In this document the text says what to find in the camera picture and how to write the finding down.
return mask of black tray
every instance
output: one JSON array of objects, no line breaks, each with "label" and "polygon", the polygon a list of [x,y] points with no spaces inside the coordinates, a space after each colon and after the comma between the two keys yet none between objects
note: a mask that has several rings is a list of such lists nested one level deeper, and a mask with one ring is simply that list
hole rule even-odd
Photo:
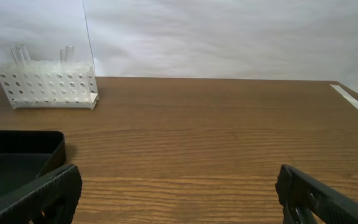
[{"label": "black tray", "polygon": [[0,197],[62,165],[64,135],[58,131],[0,131]]}]

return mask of wooden table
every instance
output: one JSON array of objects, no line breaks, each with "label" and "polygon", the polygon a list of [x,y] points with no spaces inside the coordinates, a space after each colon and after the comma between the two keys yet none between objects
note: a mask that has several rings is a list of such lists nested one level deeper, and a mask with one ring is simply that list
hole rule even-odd
[{"label": "wooden table", "polygon": [[358,201],[358,111],[335,82],[97,81],[93,111],[13,110],[0,87],[0,129],[65,134],[73,223],[281,223],[285,163]]}]

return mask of wood grain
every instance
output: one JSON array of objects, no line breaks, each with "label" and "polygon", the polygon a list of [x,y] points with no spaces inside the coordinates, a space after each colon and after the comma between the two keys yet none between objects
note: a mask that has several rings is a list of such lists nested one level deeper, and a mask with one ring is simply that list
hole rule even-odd
[{"label": "wood grain", "polygon": [[0,129],[65,134],[73,223],[281,223],[284,163],[358,201],[358,111],[335,82],[97,81],[93,111],[13,110],[0,87]]}]

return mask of white backdrop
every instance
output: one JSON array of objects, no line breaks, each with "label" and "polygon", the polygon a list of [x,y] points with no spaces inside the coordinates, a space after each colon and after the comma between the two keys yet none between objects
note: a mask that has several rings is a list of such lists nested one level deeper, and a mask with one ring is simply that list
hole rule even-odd
[{"label": "white backdrop", "polygon": [[[355,0],[85,0],[99,76],[338,80],[358,91]],[[90,59],[80,0],[0,0],[0,63]]]}]

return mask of white strip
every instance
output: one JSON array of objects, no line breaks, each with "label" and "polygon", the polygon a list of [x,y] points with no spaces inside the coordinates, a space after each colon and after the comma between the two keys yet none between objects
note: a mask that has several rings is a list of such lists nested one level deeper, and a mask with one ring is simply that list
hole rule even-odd
[{"label": "white strip", "polygon": [[340,93],[345,99],[347,99],[355,108],[358,109],[358,101],[353,98],[350,94],[347,93],[344,89],[342,89],[339,85],[331,85],[338,93]]}]

